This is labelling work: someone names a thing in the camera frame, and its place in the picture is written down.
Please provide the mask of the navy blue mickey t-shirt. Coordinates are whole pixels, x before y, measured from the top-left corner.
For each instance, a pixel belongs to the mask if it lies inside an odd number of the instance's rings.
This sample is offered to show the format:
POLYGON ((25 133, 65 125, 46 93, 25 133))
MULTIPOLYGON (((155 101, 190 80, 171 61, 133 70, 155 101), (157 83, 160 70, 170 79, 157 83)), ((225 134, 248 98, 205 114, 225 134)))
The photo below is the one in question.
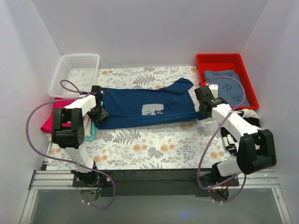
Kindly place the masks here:
POLYGON ((189 94, 192 87, 190 80, 180 78, 157 90, 106 88, 102 103, 108 118, 96 127, 105 130, 202 120, 205 116, 195 110, 189 94))

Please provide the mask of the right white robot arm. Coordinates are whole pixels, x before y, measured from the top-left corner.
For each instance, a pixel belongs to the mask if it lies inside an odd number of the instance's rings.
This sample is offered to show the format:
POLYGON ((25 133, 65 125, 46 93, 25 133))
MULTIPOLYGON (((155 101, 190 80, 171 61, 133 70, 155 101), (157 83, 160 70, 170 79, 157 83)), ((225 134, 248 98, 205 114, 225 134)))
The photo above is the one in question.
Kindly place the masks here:
POLYGON ((274 137, 270 130, 261 130, 247 122, 232 111, 223 98, 215 98, 207 85, 197 88, 195 95, 199 111, 223 124, 237 142, 235 158, 214 164, 210 173, 203 176, 197 174, 200 181, 219 184, 234 175, 249 175, 276 165, 274 137))

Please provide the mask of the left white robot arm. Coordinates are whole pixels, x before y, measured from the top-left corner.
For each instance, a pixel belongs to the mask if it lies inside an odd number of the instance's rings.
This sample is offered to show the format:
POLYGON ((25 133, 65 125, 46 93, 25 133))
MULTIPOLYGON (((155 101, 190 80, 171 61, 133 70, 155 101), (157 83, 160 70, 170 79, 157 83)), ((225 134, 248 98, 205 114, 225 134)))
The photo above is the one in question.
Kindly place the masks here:
POLYGON ((96 125, 108 119, 102 107, 103 88, 94 85, 87 97, 75 100, 68 106, 58 107, 53 112, 51 138, 53 143, 66 151, 77 168, 72 173, 87 186, 96 186, 100 181, 97 166, 87 151, 80 145, 85 139, 84 116, 96 125))

